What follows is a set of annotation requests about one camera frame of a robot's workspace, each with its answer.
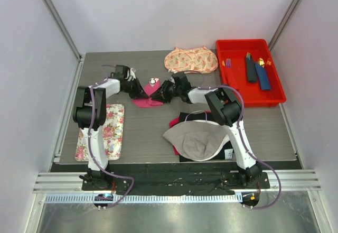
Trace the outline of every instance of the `fork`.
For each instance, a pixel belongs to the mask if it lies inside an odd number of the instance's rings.
[[[227,81],[229,83],[229,86],[236,89],[236,90],[239,90],[237,80],[236,80],[236,78],[233,74],[233,69],[231,68],[231,60],[230,59],[226,60],[226,77],[227,77]]]

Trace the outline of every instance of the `blue case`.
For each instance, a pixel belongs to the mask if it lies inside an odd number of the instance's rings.
[[[268,74],[264,67],[260,66],[258,63],[255,63],[256,73],[259,79],[260,89],[261,90],[271,90],[271,85],[269,82]]]

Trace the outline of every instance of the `red tray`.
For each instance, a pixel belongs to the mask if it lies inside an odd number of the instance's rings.
[[[226,80],[222,61],[231,59],[231,69],[246,107],[273,107],[286,101],[275,64],[264,39],[217,40],[216,47],[222,81]],[[247,52],[251,53],[254,61],[263,58],[266,63],[270,59],[271,65],[265,65],[265,70],[272,90],[261,90],[258,78],[257,83],[248,82],[245,62]]]

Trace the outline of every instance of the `black fabric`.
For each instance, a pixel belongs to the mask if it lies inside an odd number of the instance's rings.
[[[180,122],[179,123],[184,122],[185,118],[187,117],[188,114],[189,113],[180,113],[180,116],[179,116]],[[208,121],[215,122],[211,113],[206,113],[206,119]],[[190,114],[186,121],[193,121],[193,120],[205,120],[205,113]],[[210,160],[225,160],[226,154],[225,154],[224,150],[228,150],[228,149],[231,149],[231,148],[233,148],[232,145],[231,145],[231,142],[225,143],[223,148],[221,149],[221,151],[216,156],[211,158]],[[183,163],[183,162],[195,162],[194,160],[188,159],[188,158],[183,157],[181,155],[179,155],[179,158],[180,158],[181,163]]]

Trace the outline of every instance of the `floral placemat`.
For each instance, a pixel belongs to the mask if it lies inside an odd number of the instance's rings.
[[[117,160],[121,156],[122,130],[125,107],[123,105],[107,105],[107,117],[103,126],[103,139],[108,160]],[[88,161],[87,141],[79,132],[75,152],[77,161]]]

